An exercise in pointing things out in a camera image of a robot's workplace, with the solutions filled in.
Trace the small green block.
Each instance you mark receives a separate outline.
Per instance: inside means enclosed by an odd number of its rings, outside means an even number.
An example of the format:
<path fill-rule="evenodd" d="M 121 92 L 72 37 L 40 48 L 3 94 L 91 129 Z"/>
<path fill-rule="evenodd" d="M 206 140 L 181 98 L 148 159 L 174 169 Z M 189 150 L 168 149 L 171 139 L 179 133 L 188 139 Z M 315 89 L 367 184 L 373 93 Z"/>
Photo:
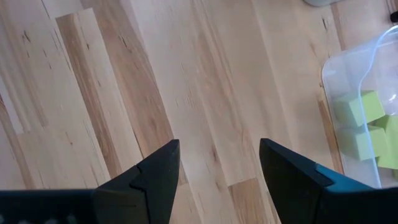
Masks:
<path fill-rule="evenodd" d="M 373 122 L 386 113 L 379 99 L 379 94 L 374 90 L 348 93 L 336 99 L 333 110 L 337 121 L 349 127 L 360 127 L 364 123 Z"/>
<path fill-rule="evenodd" d="M 368 125 L 373 151 L 371 152 L 368 134 L 363 128 L 341 129 L 337 132 L 340 151 L 359 161 L 379 157 L 387 152 L 387 137 L 385 130 Z"/>

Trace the light grey plastic bin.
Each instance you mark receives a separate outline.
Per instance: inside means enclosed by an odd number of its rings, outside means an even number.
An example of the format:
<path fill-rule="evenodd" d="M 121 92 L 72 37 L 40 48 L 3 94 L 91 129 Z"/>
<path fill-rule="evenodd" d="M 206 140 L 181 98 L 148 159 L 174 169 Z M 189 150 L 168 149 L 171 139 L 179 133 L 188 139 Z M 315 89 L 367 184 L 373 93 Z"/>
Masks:
<path fill-rule="evenodd" d="M 303 0 L 307 4 L 315 7 L 323 7 L 333 4 L 334 2 L 338 2 L 340 0 Z"/>

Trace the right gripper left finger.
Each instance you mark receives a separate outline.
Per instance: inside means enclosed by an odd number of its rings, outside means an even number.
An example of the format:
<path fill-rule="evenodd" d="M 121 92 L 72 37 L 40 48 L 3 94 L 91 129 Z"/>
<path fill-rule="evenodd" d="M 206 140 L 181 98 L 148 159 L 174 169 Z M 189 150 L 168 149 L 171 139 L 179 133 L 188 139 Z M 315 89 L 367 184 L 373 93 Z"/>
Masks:
<path fill-rule="evenodd" d="M 173 139 L 93 194 L 99 224 L 169 224 L 180 170 Z"/>

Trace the long green block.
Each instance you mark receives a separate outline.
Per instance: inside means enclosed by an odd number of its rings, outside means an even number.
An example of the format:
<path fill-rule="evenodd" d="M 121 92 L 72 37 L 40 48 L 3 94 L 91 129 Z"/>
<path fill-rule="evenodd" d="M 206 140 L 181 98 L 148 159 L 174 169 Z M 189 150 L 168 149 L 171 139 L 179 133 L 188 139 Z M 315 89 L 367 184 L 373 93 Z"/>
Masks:
<path fill-rule="evenodd" d="M 385 115 L 376 120 L 375 125 L 386 133 L 388 143 L 392 149 L 398 149 L 398 116 Z"/>
<path fill-rule="evenodd" d="M 377 166 L 388 169 L 398 169 L 398 147 L 388 147 L 377 158 Z"/>

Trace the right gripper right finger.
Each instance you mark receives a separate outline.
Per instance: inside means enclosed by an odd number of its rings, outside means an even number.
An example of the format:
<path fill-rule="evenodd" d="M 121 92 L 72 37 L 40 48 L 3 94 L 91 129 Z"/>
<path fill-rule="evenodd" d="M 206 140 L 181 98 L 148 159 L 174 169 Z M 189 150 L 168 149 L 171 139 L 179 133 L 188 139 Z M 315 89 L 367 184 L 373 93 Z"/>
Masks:
<path fill-rule="evenodd" d="M 262 138 L 262 172 L 283 224 L 358 220 L 360 195 L 373 188 L 335 172 L 277 142 Z"/>

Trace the clear plastic bin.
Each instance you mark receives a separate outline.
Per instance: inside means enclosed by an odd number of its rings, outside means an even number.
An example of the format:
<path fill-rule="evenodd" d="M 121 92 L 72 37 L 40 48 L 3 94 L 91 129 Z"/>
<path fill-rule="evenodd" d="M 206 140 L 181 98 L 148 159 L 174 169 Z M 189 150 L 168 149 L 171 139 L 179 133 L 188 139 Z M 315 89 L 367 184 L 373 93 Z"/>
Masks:
<path fill-rule="evenodd" d="M 377 91 L 385 115 L 398 116 L 398 26 L 329 58 L 323 66 L 322 81 L 337 143 L 339 130 L 356 129 L 340 124 L 335 117 L 333 103 L 341 96 L 348 93 L 360 96 L 364 90 Z M 368 125 L 376 126 L 375 122 L 357 127 L 367 132 L 371 152 L 373 148 Z M 340 155 L 344 173 L 348 177 L 375 188 L 398 187 L 398 169 L 378 167 L 377 157 L 359 161 L 341 151 Z"/>

